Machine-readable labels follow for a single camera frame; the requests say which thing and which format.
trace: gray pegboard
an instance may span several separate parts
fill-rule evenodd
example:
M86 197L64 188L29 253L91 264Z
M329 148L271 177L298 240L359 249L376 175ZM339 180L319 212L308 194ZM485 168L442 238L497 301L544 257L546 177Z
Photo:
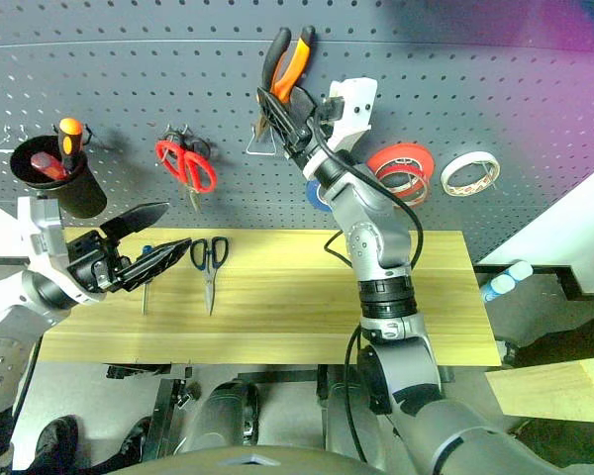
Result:
M594 171L594 21L557 2L428 3L1 1L0 140L5 124L17 144L20 125L47 134L66 115L92 127L100 141L87 151L109 205L95 220L66 217L70 225L169 200L164 227L332 228L306 201L295 165L244 153L268 42L279 25L314 23L302 84L319 98L333 79L379 81L373 130L356 155L426 145L437 170L419 216L430 230L463 230L477 260ZM490 27L502 17L508 25ZM219 187L200 215L155 166L167 123L187 123L214 145ZM501 161L497 188L449 197L440 172L476 149ZM13 212L28 190L8 158L0 154L0 206Z

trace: light wooden plank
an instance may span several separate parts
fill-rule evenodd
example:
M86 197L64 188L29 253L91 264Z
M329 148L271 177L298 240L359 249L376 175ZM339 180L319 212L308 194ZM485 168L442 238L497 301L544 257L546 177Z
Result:
M124 239L123 251L134 258L146 243L216 235L230 239L231 253L211 317L202 275L185 256L150 284L147 316L141 289L75 308L48 333L42 359L343 362L359 304L351 269L321 250L331 232L155 229ZM461 233L428 233L414 285L439 364L499 363Z
M506 415L594 422L594 358L486 373Z

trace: red-handled scissors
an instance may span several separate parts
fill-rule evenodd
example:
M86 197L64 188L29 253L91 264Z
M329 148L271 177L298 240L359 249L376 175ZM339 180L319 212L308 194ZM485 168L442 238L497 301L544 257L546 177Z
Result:
M191 202L194 209L199 211L197 202L198 193L211 193L216 189L216 171L209 161L199 153L191 150L185 150L177 143L170 141L158 141L156 143L156 156L164 167L180 183L188 187L191 191ZM170 154L176 157L176 163L173 164L169 158ZM202 169L209 178L209 184L203 185L199 169Z

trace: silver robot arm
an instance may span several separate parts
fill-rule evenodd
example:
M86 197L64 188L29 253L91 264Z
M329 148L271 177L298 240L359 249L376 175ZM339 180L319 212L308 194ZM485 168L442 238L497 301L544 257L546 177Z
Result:
M316 140L317 121L308 118L307 129L291 124L295 118L283 117L272 95L257 91L262 112L284 140L287 157L306 178L317 178L327 190L324 199L346 237L358 282L361 333L369 341L357 363L370 394L370 409L387 415L422 475L560 473L467 406L442 395L424 317L414 299L405 215L338 165L344 158L375 181L367 167L353 165L348 153L369 130L375 92L372 79L333 83L331 98L324 103L329 123L334 124L327 138L330 150L325 151ZM312 107L298 109L318 114L314 101Z
M131 291L178 261L190 239L155 247L134 264L117 252L121 238L155 223L167 208L140 205L103 224L105 237L91 231L66 243L56 200L19 198L18 221L31 263L0 281L0 474L10 470L11 411L34 344L72 307L101 302L106 292Z

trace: pen holder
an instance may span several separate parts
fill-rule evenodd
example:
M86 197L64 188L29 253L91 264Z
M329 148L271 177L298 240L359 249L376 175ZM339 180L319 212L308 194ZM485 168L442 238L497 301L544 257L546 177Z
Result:
M84 151L74 156L74 168L67 178L48 178L31 165L31 157L39 151L60 159L57 136L39 136L23 142L11 155L11 171L49 198L56 198L59 206L75 218L93 218L101 213L108 200L88 168L88 157Z

